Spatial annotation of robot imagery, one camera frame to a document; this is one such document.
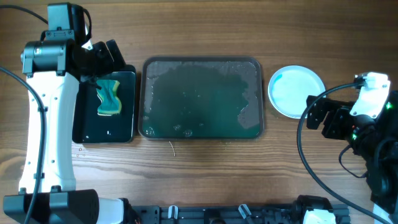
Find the black clamp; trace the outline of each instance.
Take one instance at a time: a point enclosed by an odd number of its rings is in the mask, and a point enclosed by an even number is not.
[[[333,207],[327,198],[300,195],[292,205],[292,220],[296,222],[300,220],[303,223],[305,213],[307,211],[313,211],[314,209],[327,210],[333,213]]]

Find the green water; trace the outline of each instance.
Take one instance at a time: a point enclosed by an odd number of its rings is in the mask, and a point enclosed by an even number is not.
[[[150,64],[143,135],[169,139],[255,138],[262,129],[256,75],[256,68],[249,62]]]

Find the wood grain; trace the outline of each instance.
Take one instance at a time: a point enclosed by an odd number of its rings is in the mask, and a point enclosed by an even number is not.
[[[255,1],[84,4],[93,19],[93,42],[115,39],[127,63],[141,70],[154,55],[250,55],[260,61],[264,89],[280,67],[297,64],[319,74],[327,88],[354,74],[388,73],[398,83],[397,1]],[[27,7],[47,16],[41,2]],[[45,24],[13,10],[0,12],[0,65],[21,74],[19,54]],[[355,99],[353,90],[332,95]],[[17,193],[26,155],[26,90],[0,75],[0,195]],[[77,189],[126,197],[134,205],[238,205],[292,202],[300,194],[328,197],[307,174],[295,143],[297,120],[265,103],[266,131],[256,141],[151,142],[73,145]],[[343,141],[305,130],[306,157],[332,189],[372,209],[364,180],[338,164]],[[345,165],[364,172],[360,157]],[[353,223],[373,223],[351,210]],[[0,213],[0,223],[12,221]]]

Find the yellow sponge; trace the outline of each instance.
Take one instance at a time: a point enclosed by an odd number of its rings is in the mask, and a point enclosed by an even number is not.
[[[98,107],[98,115],[111,116],[120,113],[122,103],[116,96],[119,84],[117,80],[97,80],[97,85],[101,87],[100,90],[97,89],[98,98],[101,100],[101,105]]]

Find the white plate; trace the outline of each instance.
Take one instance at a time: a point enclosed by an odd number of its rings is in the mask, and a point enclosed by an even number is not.
[[[315,72],[298,65],[275,72],[268,84],[268,97],[274,108],[285,116],[300,119],[309,95],[318,96],[325,85]]]

